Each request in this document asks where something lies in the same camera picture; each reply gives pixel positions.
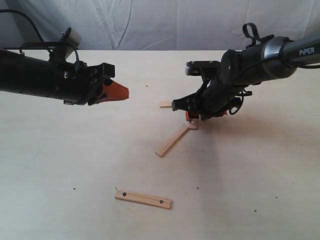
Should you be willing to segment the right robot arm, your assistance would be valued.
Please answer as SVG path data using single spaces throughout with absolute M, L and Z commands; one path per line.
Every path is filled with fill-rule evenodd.
M 259 42 L 242 51 L 227 50 L 220 61 L 187 62 L 185 74 L 200 76 L 202 84 L 195 93 L 173 100 L 172 110 L 185 111 L 188 120 L 235 115 L 252 95 L 247 87 L 289 78 L 298 68 L 320 67 L 318 33 L 299 40 L 270 35 Z

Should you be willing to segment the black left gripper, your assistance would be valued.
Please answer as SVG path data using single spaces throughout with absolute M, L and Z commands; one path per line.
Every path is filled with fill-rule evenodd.
M 115 81 L 115 66 L 109 63 L 87 66 L 80 63 L 57 64 L 49 97 L 63 100 L 67 105 L 97 105 L 129 98 L 129 89 Z

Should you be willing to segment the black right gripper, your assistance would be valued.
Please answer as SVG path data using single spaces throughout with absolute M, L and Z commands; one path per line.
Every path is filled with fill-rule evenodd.
M 250 92 L 243 85 L 230 87 L 217 79 L 205 81 L 193 94 L 172 101 L 172 110 L 185 111 L 188 122 L 197 119 L 220 118 L 227 114 L 234 115 L 249 97 Z

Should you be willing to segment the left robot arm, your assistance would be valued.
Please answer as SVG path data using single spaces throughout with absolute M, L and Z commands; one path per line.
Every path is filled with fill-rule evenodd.
M 95 105 L 123 101 L 129 89 L 113 80 L 115 66 L 88 66 L 83 61 L 41 60 L 0 50 L 2 92 L 62 100 L 65 105 Z

